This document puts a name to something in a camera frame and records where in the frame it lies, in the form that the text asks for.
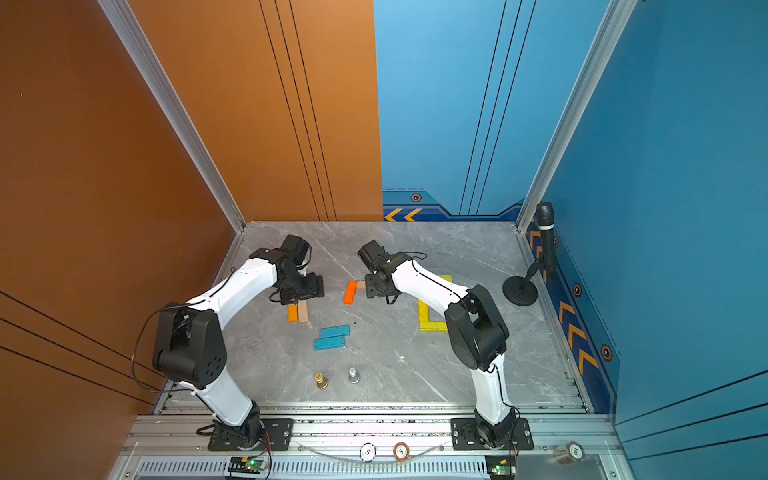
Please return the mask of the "pale cream wooden block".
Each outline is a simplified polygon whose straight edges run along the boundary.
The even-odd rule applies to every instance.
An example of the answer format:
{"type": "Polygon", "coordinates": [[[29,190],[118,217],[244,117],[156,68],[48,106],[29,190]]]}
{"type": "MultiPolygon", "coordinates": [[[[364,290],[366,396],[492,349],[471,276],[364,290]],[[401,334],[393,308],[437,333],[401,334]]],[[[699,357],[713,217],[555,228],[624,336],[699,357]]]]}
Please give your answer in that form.
{"type": "Polygon", "coordinates": [[[307,301],[300,301],[298,303],[297,312],[298,312],[298,322],[300,324],[308,324],[309,323],[309,311],[308,311],[308,302],[307,301]]]}

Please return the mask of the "amber orange block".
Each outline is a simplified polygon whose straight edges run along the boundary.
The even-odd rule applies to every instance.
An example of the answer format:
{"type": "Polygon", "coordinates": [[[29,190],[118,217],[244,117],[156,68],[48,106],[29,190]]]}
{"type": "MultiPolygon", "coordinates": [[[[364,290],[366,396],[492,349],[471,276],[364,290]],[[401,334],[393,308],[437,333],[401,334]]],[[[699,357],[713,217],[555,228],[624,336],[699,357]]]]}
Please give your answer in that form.
{"type": "Polygon", "coordinates": [[[296,304],[287,306],[287,320],[289,323],[297,323],[299,320],[298,306],[296,304]]]}

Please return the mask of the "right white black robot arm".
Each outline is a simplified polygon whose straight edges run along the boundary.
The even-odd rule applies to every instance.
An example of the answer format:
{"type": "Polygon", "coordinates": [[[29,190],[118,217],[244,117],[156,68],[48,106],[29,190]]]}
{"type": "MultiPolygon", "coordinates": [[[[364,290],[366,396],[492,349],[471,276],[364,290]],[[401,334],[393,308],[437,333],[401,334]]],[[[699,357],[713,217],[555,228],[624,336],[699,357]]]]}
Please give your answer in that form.
{"type": "Polygon", "coordinates": [[[414,256],[390,254],[375,240],[361,247],[358,256],[368,270],[368,298],[383,298],[391,305],[407,294],[442,315],[452,351],[471,371],[480,440],[491,449],[510,443],[519,415],[504,380],[509,329],[490,292],[481,285],[449,282],[414,256]]]}

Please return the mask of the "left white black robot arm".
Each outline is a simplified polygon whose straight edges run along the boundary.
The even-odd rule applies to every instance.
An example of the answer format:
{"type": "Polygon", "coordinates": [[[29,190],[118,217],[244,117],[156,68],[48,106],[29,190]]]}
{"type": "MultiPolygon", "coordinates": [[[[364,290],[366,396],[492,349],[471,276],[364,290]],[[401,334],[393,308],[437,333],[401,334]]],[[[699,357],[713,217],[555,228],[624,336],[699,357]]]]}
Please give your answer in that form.
{"type": "Polygon", "coordinates": [[[266,439],[258,405],[243,393],[227,370],[224,329],[265,290],[280,305],[297,305],[324,296],[323,278],[308,273],[312,247],[288,235],[278,248],[260,248],[243,265],[208,291],[158,312],[153,367],[191,391],[212,412],[212,439],[250,450],[266,439]]]}

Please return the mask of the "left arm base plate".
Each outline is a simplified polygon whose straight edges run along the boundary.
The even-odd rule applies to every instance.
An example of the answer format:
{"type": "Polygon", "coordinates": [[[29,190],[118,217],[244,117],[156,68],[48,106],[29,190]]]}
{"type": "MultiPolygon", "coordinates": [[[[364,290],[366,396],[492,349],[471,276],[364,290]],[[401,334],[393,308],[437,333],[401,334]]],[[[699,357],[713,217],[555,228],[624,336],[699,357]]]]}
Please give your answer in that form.
{"type": "Polygon", "coordinates": [[[223,451],[287,451],[293,436],[294,420],[290,418],[260,419],[252,423],[254,430],[246,432],[245,423],[240,427],[231,427],[216,420],[210,426],[201,427],[198,433],[208,433],[207,449],[213,452],[223,451]]]}

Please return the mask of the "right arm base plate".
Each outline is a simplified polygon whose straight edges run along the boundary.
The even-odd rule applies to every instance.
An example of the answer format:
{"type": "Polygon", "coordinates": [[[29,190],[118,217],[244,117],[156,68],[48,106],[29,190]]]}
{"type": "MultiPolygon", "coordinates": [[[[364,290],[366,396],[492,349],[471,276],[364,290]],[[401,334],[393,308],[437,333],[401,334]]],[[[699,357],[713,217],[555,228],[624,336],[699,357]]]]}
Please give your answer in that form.
{"type": "MultiPolygon", "coordinates": [[[[456,451],[494,450],[483,442],[473,418],[452,418],[450,430],[453,449],[456,451]]],[[[506,436],[500,449],[532,451],[535,448],[533,434],[526,418],[520,418],[514,426],[512,440],[506,436]]]]}

